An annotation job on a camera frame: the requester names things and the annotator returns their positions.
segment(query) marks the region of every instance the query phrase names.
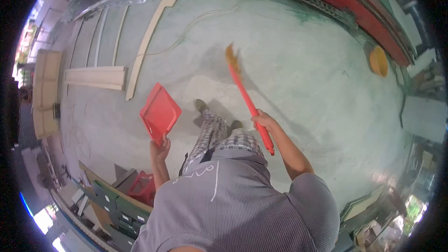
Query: gray t-shirt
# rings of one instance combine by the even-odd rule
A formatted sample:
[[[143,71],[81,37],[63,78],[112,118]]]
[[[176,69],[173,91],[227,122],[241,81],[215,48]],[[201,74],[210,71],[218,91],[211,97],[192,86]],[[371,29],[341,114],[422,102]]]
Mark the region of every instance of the gray t-shirt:
[[[325,182],[302,174],[288,193],[280,193],[265,165],[248,151],[220,150],[166,182],[131,251],[184,245],[206,252],[331,251],[339,213]]]

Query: broom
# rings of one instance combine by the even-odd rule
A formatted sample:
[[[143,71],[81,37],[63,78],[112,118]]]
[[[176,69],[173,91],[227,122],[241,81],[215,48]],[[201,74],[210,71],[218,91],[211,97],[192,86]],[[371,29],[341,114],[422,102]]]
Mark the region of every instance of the broom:
[[[255,108],[254,103],[250,99],[249,95],[246,92],[246,89],[244,89],[244,86],[242,84],[241,70],[238,64],[237,57],[233,55],[232,44],[230,44],[226,48],[225,57],[228,63],[228,69],[230,71],[230,75],[232,75],[233,81],[238,86],[238,89],[240,89],[241,95],[243,96],[244,101],[246,102],[246,105],[249,108],[252,117],[259,116],[258,110]],[[271,155],[274,155],[274,144],[272,143],[269,133],[267,132],[264,126],[261,126],[259,123],[256,123],[256,125],[257,130],[260,133],[261,138],[263,140],[264,146]]]

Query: concrete floor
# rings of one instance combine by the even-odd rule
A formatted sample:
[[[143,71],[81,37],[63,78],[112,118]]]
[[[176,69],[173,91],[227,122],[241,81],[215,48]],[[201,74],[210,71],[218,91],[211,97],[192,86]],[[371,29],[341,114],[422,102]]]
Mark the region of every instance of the concrete floor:
[[[117,66],[129,66],[161,0],[131,5],[123,26]],[[373,74],[364,40],[291,0],[177,0],[166,8],[147,53],[170,47],[197,16],[198,20],[175,48],[145,57],[134,98],[125,91],[69,86],[61,94],[61,138],[73,177],[78,160],[107,182],[115,165],[151,171],[149,135],[139,111],[160,82],[182,108],[169,134],[167,166],[177,176],[185,153],[193,148],[200,128],[196,98],[205,100],[228,123],[241,120],[253,131],[249,111],[227,69],[224,49],[238,51],[246,89],[257,107],[283,126],[310,160],[316,174],[332,191],[339,210],[382,182],[394,184],[408,158],[411,136],[400,127],[403,93],[391,69],[386,78]],[[98,66],[111,66],[124,6],[111,8],[100,44]],[[71,68],[93,66],[98,29],[87,61],[96,18],[84,22]],[[69,62],[65,53],[61,70]],[[288,191],[290,179],[276,148],[265,153],[272,185]]]

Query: plaid pants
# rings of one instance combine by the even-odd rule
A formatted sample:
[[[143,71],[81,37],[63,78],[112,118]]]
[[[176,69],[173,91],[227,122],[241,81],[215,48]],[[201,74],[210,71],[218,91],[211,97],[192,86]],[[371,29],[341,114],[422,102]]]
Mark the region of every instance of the plaid pants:
[[[201,134],[183,165],[183,174],[186,173],[188,169],[193,170],[208,152],[211,156],[216,150],[247,150],[264,157],[257,139],[248,131],[237,128],[232,131],[232,134],[229,137],[227,137],[227,125],[225,119],[216,116],[210,109],[205,109],[202,112],[202,118]]]

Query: person's right hand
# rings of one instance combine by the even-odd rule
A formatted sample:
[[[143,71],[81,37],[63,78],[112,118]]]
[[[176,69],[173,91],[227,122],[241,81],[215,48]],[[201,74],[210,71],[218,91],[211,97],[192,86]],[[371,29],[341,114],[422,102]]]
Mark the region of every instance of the person's right hand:
[[[253,116],[250,118],[251,121],[254,122],[254,128],[257,129],[257,123],[261,126],[264,126],[268,132],[271,132],[279,126],[276,120],[274,120],[271,116],[269,116],[267,113],[264,113],[260,109],[257,109],[259,116]]]

